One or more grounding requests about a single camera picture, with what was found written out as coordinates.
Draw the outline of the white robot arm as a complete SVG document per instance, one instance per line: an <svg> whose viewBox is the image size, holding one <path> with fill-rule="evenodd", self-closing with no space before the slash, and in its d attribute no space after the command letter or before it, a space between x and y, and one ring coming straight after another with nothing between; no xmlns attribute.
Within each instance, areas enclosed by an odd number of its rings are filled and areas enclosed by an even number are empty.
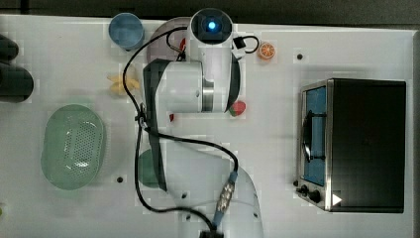
<svg viewBox="0 0 420 238"><path fill-rule="evenodd" d="M175 113L224 113L238 98L241 70L234 29L223 11L196 12L185 31L184 61L154 59L143 87L157 184L180 211L179 238L263 238L258 195L234 153L171 133Z"/></svg>

